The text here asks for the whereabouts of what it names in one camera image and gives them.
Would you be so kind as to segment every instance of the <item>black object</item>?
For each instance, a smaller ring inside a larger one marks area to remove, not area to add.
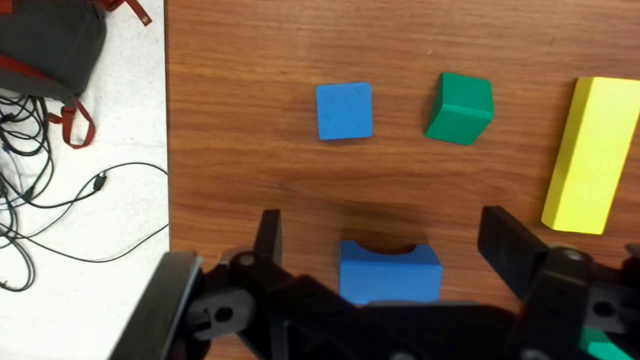
[[[174,343],[174,358],[204,358],[207,340],[237,334],[265,360],[579,360],[591,358],[579,350],[584,323],[605,330],[631,356],[640,350],[638,257],[611,270],[584,251],[548,248],[498,205],[482,209],[477,248],[521,298],[520,314],[482,304],[356,308],[320,281],[281,270],[277,248],[279,212],[265,209],[253,249],[179,286],[189,294],[179,305],[181,330],[161,342]],[[145,314],[161,309],[143,305]]]
[[[12,11],[0,13],[0,87],[74,102],[105,37],[97,0],[12,2]]]

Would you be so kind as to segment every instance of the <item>green cube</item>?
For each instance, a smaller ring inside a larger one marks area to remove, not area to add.
[[[442,71],[426,136],[470,146],[492,118],[494,94],[488,80]]]
[[[579,347],[599,360],[631,360],[622,347],[617,347],[602,330],[584,327]]]

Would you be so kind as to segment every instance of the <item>white floor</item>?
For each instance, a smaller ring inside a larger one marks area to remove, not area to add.
[[[97,121],[96,142],[69,149],[52,125],[55,178],[45,202],[67,199],[105,166],[117,161],[168,163],[164,0],[141,0],[151,23],[143,27],[128,6],[107,16],[107,39],[86,107]],[[30,233],[59,209],[19,209]],[[168,223],[168,178],[137,166],[107,176],[93,197],[74,209],[40,241],[86,257],[109,257]],[[168,229],[112,263],[78,263],[26,244],[38,267],[21,294],[0,289],[1,360],[107,358],[155,261],[168,249]],[[26,273],[14,249],[0,249],[0,279],[19,284]]]

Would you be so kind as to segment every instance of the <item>blue cube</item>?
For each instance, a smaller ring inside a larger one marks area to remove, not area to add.
[[[340,296],[352,304],[439,299],[442,263],[423,244],[408,253],[375,253],[340,241]]]
[[[320,139],[356,139],[374,136],[371,86],[322,84],[316,87]]]

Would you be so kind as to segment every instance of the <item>wooden table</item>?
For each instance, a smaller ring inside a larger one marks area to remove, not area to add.
[[[541,204],[578,75],[640,78],[636,0],[168,2],[171,246],[211,265],[284,209],[284,265],[335,288],[338,239],[428,241],[446,299],[516,309],[476,251],[479,208],[619,263],[640,235],[640,146],[602,237],[556,233]],[[489,78],[495,120],[464,147],[422,136],[438,73]],[[374,137],[326,144],[314,87],[374,86]],[[252,358],[235,340],[221,358]]]

